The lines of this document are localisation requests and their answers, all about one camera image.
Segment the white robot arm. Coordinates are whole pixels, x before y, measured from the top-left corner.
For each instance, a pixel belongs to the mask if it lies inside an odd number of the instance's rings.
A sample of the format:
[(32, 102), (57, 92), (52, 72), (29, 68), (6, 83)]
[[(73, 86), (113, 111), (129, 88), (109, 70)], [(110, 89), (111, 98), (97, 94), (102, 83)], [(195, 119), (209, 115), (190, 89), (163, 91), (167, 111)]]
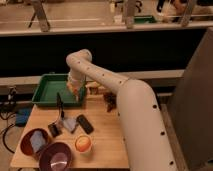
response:
[(131, 171), (178, 171), (151, 86), (92, 63), (89, 50), (69, 54), (68, 80), (77, 93), (88, 76), (117, 95), (116, 103)]

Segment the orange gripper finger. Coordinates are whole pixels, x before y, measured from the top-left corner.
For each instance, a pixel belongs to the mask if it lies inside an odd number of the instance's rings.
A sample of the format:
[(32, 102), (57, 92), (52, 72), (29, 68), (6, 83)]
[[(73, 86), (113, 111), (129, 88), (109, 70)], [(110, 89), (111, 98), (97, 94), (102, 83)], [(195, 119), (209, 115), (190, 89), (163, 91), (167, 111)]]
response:
[(73, 88), (72, 85), (68, 86), (69, 90), (71, 91), (71, 93), (75, 96), (76, 101), (79, 101), (79, 92), (76, 88)]

